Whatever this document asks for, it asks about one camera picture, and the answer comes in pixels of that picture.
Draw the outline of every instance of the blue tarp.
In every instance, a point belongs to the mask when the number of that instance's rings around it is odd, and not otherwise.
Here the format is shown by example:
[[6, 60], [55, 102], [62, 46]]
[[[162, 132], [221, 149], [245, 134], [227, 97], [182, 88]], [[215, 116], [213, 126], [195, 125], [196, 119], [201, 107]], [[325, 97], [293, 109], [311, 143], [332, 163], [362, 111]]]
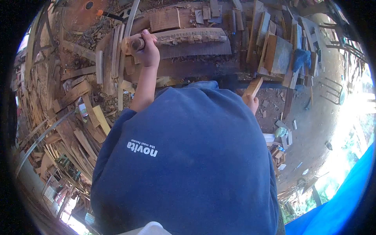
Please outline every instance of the blue tarp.
[[363, 195], [373, 156], [374, 144], [351, 169], [334, 197], [329, 202], [286, 224], [286, 235], [338, 233]]

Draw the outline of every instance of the metal chair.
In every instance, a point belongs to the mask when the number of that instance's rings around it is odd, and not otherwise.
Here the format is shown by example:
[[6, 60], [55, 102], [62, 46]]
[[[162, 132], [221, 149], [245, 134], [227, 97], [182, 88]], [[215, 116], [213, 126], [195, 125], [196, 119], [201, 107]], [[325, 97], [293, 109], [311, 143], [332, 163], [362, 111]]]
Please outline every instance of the metal chair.
[[325, 96], [322, 96], [322, 95], [320, 95], [321, 97], [323, 97], [324, 99], [326, 99], [326, 100], [328, 100], [328, 101], [330, 101], [330, 102], [332, 102], [333, 104], [335, 104], [335, 105], [343, 105], [343, 102], [345, 101], [345, 98], [346, 98], [346, 93], [345, 93], [345, 91], [343, 90], [343, 86], [341, 85], [341, 84], [339, 84], [338, 82], [335, 82], [335, 81], [333, 81], [333, 80], [330, 80], [329, 78], [325, 78], [326, 80], [328, 80], [328, 81], [331, 81], [332, 83], [334, 83], [334, 84], [337, 84], [338, 86], [340, 86], [340, 90], [337, 90], [337, 89], [335, 89], [335, 88], [333, 88], [333, 87], [331, 87], [331, 86], [328, 86], [328, 85], [326, 85], [326, 84], [324, 84], [324, 83], [322, 83], [322, 82], [319, 82], [320, 84], [322, 84], [322, 85], [324, 85], [324, 86], [326, 86], [326, 87], [328, 87], [328, 88], [330, 88], [330, 89], [332, 89], [333, 90], [333, 92], [330, 92], [330, 91], [326, 91], [327, 93], [329, 93], [329, 94], [331, 94], [331, 95], [333, 95], [334, 97], [335, 97], [335, 100], [333, 101], [333, 100], [331, 100], [331, 99], [328, 99], [327, 97], [325, 97]]

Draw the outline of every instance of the hand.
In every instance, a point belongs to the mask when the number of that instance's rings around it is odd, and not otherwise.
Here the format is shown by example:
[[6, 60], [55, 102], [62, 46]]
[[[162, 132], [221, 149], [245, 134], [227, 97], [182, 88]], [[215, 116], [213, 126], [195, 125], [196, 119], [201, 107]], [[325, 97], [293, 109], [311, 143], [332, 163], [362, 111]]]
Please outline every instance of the hand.
[[131, 40], [135, 38], [143, 38], [145, 41], [145, 48], [141, 51], [135, 51], [130, 47], [130, 53], [137, 58], [144, 67], [158, 67], [159, 65], [159, 50], [155, 46], [157, 37], [150, 34], [147, 29], [144, 29], [142, 33], [131, 36]]
[[252, 113], [256, 115], [256, 111], [258, 108], [258, 98], [252, 97], [251, 94], [247, 94], [247, 98], [248, 98], [247, 106], [252, 111]]

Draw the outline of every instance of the person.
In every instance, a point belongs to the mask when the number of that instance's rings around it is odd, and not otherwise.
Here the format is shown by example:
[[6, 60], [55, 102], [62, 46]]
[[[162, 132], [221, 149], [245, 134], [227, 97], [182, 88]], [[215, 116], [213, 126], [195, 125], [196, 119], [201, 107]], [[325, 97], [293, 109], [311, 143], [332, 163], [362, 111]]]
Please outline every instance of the person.
[[174, 235], [275, 234], [278, 202], [258, 99], [216, 81], [155, 97], [157, 38], [145, 49], [130, 108], [115, 122], [94, 169], [91, 206], [103, 234], [159, 222]]

